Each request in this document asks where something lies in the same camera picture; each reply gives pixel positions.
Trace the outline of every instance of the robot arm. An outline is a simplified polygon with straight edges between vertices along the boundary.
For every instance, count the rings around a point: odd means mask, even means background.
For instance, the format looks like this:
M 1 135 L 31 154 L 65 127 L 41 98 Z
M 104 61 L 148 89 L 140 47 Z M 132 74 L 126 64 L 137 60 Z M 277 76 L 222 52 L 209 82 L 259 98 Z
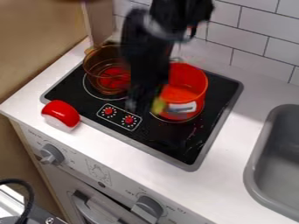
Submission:
M 127 109 L 148 112 L 168 82 L 170 54 L 176 42 L 187 42 L 198 23 L 209 20 L 212 0 L 153 0 L 150 10 L 133 9 L 122 27 L 121 52 L 131 70 Z M 191 27 L 191 36 L 184 36 Z

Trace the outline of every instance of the sink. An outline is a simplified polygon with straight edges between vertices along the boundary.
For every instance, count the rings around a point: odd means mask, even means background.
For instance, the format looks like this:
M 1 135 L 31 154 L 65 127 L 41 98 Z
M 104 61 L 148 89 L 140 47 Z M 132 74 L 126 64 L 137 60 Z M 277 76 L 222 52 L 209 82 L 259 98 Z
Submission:
M 299 221 L 299 105 L 274 108 L 244 171 L 250 195 Z

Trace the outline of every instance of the black stovetop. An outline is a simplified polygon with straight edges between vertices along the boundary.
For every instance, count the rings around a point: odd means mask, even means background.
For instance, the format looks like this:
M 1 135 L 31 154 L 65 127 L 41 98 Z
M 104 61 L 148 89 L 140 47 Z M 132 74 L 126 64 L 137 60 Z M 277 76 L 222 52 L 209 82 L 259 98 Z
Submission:
M 106 95 L 98 93 L 90 85 L 82 66 L 78 66 L 61 80 L 45 94 L 45 98 L 49 101 L 67 102 L 75 107 L 81 116 L 145 144 L 153 151 L 161 151 L 187 165 L 192 165 L 224 110 L 227 106 L 232 107 L 236 101 L 241 86 L 238 81 L 214 73 L 205 73 L 209 80 L 205 107 L 196 118 L 183 123 L 164 122 L 150 113 L 130 115 L 123 111 L 125 95 L 115 95 L 107 99 Z M 107 107 L 111 107 L 117 113 L 108 117 L 103 113 Z M 124 116 L 133 116 L 135 124 L 126 125 L 122 120 Z

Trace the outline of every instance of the oven handle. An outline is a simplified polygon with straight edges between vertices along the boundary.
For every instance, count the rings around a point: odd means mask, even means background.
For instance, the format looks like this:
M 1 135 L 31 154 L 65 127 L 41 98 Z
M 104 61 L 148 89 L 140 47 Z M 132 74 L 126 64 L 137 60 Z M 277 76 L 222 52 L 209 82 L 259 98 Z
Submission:
M 111 213 L 109 214 L 110 217 L 106 216 L 103 213 L 95 213 L 92 211 L 89 206 L 87 205 L 88 200 L 82 199 L 77 195 L 73 194 L 73 203 L 80 211 L 80 213 L 88 220 L 94 224 L 125 224 L 124 222 L 120 222 L 116 217 L 114 217 Z

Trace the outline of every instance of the knob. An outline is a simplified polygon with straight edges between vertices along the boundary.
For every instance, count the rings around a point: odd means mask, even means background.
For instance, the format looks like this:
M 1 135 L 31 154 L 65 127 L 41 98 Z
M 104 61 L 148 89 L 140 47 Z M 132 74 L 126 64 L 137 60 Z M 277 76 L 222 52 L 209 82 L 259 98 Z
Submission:
M 49 143 L 44 145 L 44 147 L 40 150 L 40 153 L 42 155 L 40 163 L 43 165 L 59 165 L 65 160 L 65 156 L 61 153 L 61 151 Z
M 112 108 L 106 108 L 104 110 L 104 112 L 105 112 L 105 115 L 111 116 L 113 114 L 113 109 Z
M 131 211 L 150 224 L 155 224 L 163 214 L 160 204 L 148 196 L 140 197 Z
M 133 122 L 134 122 L 134 119 L 132 116 L 130 116 L 130 115 L 126 116 L 126 118 L 125 118 L 126 124 L 132 124 Z

